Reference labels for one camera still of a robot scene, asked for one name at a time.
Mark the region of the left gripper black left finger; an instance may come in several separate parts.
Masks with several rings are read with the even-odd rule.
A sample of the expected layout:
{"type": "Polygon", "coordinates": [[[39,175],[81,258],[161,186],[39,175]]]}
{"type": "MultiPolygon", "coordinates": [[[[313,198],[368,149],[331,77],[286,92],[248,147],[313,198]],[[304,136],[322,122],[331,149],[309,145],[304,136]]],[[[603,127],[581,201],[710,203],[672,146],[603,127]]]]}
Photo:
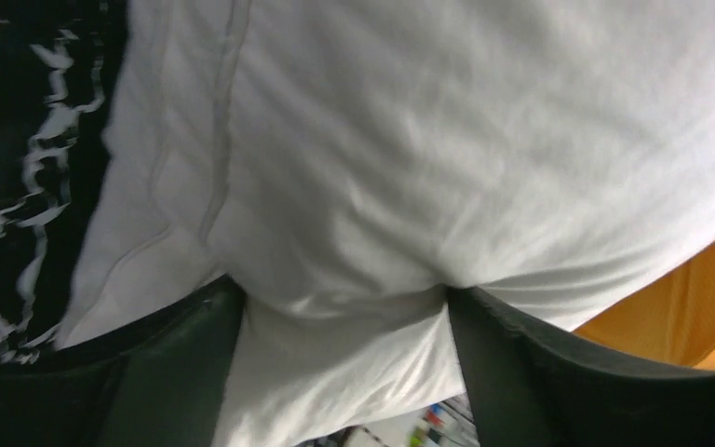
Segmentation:
{"type": "Polygon", "coordinates": [[[0,365],[0,446],[209,446],[244,292],[218,278],[30,365],[0,365]]]}

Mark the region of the orange printed pillowcase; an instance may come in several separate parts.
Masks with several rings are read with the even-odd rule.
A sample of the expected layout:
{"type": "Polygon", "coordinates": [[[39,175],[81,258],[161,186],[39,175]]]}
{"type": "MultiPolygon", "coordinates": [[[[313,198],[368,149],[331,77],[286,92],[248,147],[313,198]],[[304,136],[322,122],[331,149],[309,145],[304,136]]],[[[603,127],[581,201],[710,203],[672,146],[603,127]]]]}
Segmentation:
{"type": "Polygon", "coordinates": [[[715,242],[576,334],[645,359],[715,371],[715,242]]]}

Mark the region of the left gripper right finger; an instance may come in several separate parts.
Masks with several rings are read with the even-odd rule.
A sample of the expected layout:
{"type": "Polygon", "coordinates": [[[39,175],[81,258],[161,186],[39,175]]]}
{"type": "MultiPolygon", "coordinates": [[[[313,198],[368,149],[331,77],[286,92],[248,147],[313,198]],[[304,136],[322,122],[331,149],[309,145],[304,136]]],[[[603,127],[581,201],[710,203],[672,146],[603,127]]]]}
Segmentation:
{"type": "Polygon", "coordinates": [[[478,289],[446,297],[480,445],[715,446],[715,372],[597,345],[478,289]]]}

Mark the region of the white pillow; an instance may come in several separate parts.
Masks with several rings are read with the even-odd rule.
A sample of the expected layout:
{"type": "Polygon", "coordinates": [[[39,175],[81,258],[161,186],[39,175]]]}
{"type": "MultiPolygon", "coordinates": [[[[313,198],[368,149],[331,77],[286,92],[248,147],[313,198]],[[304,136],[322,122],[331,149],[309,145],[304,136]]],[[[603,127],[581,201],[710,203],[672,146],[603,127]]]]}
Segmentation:
{"type": "Polygon", "coordinates": [[[715,1],[133,1],[60,348],[220,276],[218,446],[461,394],[447,286],[577,329],[715,241],[715,1]]]}

